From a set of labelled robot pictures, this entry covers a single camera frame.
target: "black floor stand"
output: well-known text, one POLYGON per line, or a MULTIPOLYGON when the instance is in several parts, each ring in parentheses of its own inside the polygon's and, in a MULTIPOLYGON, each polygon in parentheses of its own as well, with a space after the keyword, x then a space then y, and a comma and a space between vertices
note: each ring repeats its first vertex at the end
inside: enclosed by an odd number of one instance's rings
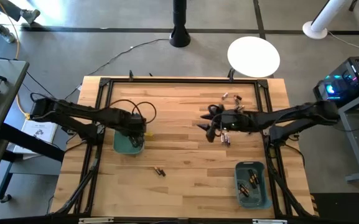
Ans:
POLYGON ((186 47, 190 43, 190 36, 185 28, 186 0, 174 0, 174 30, 169 36, 169 42, 174 47, 186 47))

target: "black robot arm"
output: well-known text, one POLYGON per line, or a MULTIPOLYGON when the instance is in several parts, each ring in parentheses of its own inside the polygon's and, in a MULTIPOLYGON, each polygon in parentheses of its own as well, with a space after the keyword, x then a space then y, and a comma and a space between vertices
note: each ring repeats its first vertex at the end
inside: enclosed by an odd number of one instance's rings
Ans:
POLYGON ((98 126, 103 125, 128 136, 134 147, 138 147, 143 142, 146 120, 138 114, 118 108, 95 109, 48 97, 33 99, 33 101, 31 120, 59 124, 66 132, 70 130, 78 133, 82 140, 93 144, 98 142, 98 126), (83 124, 73 117, 97 121, 99 124, 83 124))
MULTIPOLYGON (((223 105, 210 105, 209 114, 201 116, 204 119, 211 120, 210 124, 199 124, 198 126, 207 132, 206 137, 209 142, 213 142, 215 136, 222 132, 241 131, 241 132, 260 132, 269 128, 269 136, 265 135, 264 148, 265 153, 269 154, 271 146, 281 146, 285 144, 288 137, 292 134, 299 133, 316 124, 334 125, 339 120, 339 115, 335 103, 329 101, 319 101, 316 103, 305 103, 300 106, 275 111, 272 113, 225 110, 223 105), (276 123, 293 121, 285 126, 276 126, 276 123)), ((287 187, 273 165, 270 156, 267 157, 268 172, 273 176, 283 191, 287 195, 289 202, 300 217, 312 217, 302 205, 297 201, 295 196, 287 187)))
POLYGON ((275 126, 276 123, 305 119, 301 123, 296 122, 282 128, 281 131, 290 135, 316 124, 334 125, 339 120, 337 107, 329 101, 305 103, 272 113, 225 110, 223 105, 210 105, 208 111, 209 114, 201 117, 211 120, 211 123, 198 126, 207 132, 206 136, 209 142, 213 142, 215 136, 220 136, 215 133, 216 130, 259 132, 270 126, 275 126))

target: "white base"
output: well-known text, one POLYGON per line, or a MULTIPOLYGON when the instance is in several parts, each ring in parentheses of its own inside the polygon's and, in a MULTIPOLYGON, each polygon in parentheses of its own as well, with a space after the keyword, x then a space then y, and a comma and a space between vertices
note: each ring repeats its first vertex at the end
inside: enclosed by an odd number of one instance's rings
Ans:
POLYGON ((327 29, 324 29, 320 32, 316 32, 312 30, 312 21, 306 22, 302 26, 302 30, 304 31, 304 34, 312 39, 320 40, 327 36, 327 29))

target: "white pipe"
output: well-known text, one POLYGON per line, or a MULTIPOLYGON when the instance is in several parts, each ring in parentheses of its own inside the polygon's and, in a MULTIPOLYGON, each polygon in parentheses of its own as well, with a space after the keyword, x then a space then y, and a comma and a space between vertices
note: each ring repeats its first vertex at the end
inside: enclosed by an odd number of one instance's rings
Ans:
POLYGON ((347 0, 330 0, 314 21, 309 21, 304 24, 302 30, 305 35, 312 39, 323 39, 326 37, 326 27, 338 14, 345 3, 347 3, 347 0))

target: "blue led light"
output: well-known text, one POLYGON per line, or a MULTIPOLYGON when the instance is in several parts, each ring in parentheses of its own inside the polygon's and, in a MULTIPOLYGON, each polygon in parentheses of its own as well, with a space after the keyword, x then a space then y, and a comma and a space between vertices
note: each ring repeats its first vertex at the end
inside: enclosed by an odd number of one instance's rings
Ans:
POLYGON ((334 90, 333 90, 333 87, 332 87, 331 85, 327 85, 327 86, 326 86, 326 90, 327 90, 327 92, 330 93, 330 94, 334 94, 334 93, 335 93, 334 90))

